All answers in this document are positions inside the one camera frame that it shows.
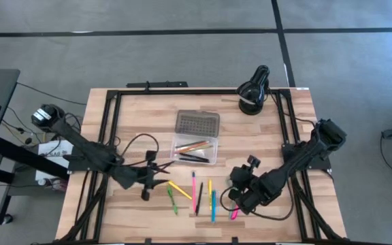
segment wooden tabletop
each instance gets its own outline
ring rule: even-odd
[[[106,88],[94,88],[88,98],[82,135],[94,142],[99,135],[106,92]],[[310,91],[293,88],[291,94],[296,116],[316,120]],[[107,133],[110,132],[113,108],[112,103]],[[300,241],[295,212],[285,221],[266,220],[242,213],[231,221],[228,220],[228,211],[217,207],[216,223],[211,223],[210,219],[208,179],[212,179],[213,189],[220,194],[227,187],[225,180],[232,167],[245,164],[250,154],[261,160],[259,168],[254,172],[257,176],[282,165],[280,146],[283,140],[274,102],[268,99],[260,114],[247,116],[238,108],[237,95],[125,95],[122,97],[116,133],[121,139],[118,149],[122,151],[129,140],[137,134],[149,133],[159,141],[157,163],[169,161],[178,110],[203,110],[220,114],[218,155],[215,165],[176,163],[167,169],[171,174],[157,175],[158,179],[173,180],[191,195],[191,172],[195,171],[197,191],[200,182],[204,185],[199,216],[193,214],[192,201],[178,191],[174,191],[175,202],[179,209],[176,216],[165,184],[157,186],[151,192],[150,201],[143,201],[140,198],[142,185],[136,184],[124,190],[117,182],[110,179],[100,242],[143,242],[145,238],[152,238],[153,242],[230,242],[233,236],[237,236],[241,242]],[[299,121],[297,125],[301,140],[309,140],[312,125]],[[290,124],[287,127],[289,137],[293,139]],[[154,149],[152,139],[140,137],[125,154],[125,163],[143,160],[146,150]],[[332,180],[319,170],[311,170],[308,174],[317,210],[336,233],[345,236]],[[77,172],[70,177],[56,238],[65,235],[74,224],[84,175],[85,172]],[[88,185],[84,191],[83,201],[86,199],[87,188]],[[224,198],[224,203],[228,206],[229,200]],[[258,207],[257,212],[284,216],[290,206],[289,192],[285,188],[279,198],[267,207]],[[309,223],[305,207],[304,212],[306,222]],[[88,238],[93,235],[95,222],[93,218],[90,221]],[[312,235],[311,225],[307,225],[307,229],[308,235]]]

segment black floor stripe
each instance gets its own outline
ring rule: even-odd
[[[136,36],[136,35],[201,35],[201,34],[262,34],[277,33],[276,29],[181,29],[146,31],[76,31],[76,32],[32,32],[0,33],[0,37],[92,37],[92,36]]]
[[[284,61],[285,69],[287,71],[287,79],[290,87],[296,87],[294,81],[293,68],[291,67],[289,50],[287,48],[287,41],[285,40],[284,29],[282,28],[282,21],[279,12],[277,0],[272,0],[273,13],[276,21],[276,28],[278,30],[278,38],[280,44],[280,51],[282,53],[282,60]]]
[[[383,28],[326,28],[284,29],[284,33],[392,33],[392,27]]]

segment gray carpet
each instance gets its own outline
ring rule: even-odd
[[[278,2],[286,29],[392,27],[390,0]],[[264,0],[0,0],[0,32],[275,27]],[[380,132],[392,127],[392,33],[286,39],[296,85],[310,87],[318,117],[334,119],[348,134],[331,162],[349,238],[392,243],[392,171],[379,153]],[[86,101],[92,87],[147,80],[237,86],[260,64],[270,67],[271,86],[287,86],[276,34],[0,37],[0,68],[20,69],[19,82],[74,101]],[[82,106],[21,86],[10,106],[28,122],[41,103],[84,114]],[[18,124],[11,112],[5,119]],[[16,142],[5,129],[0,135]],[[392,140],[384,152],[392,164]],[[9,213],[16,219],[0,226],[0,244],[51,241],[63,198],[14,198]]]

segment pink marker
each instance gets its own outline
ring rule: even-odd
[[[193,179],[193,211],[196,212],[196,175],[193,171],[191,173]]]
[[[234,209],[237,209],[237,210],[232,213],[231,220],[235,220],[235,218],[237,218],[237,215],[238,215],[238,206],[237,206],[237,204],[235,205]]]

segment yellow marker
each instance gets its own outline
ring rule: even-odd
[[[211,192],[212,192],[212,181],[208,181],[208,193],[210,194],[210,210],[212,209],[212,204],[211,204]]]
[[[179,188],[175,183],[173,183],[171,180],[169,180],[169,184],[174,187],[176,190],[178,190],[179,192],[181,192],[184,196],[186,196],[188,199],[193,200],[193,198],[191,198],[191,196],[187,193],[185,193],[185,191],[183,191],[181,188]]]

